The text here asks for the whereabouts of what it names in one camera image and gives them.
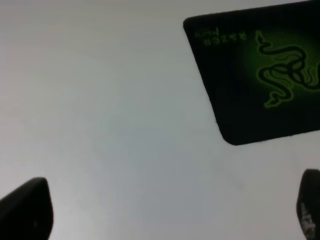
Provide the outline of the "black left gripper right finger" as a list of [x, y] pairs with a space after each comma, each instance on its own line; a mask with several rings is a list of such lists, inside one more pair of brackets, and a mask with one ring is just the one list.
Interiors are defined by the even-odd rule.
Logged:
[[306, 169], [296, 202], [297, 218], [307, 240], [320, 239], [320, 170]]

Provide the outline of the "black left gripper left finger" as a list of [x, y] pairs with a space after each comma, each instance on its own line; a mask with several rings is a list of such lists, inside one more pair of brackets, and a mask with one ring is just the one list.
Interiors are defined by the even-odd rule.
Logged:
[[48, 181], [35, 177], [0, 200], [2, 240], [48, 240], [54, 212]]

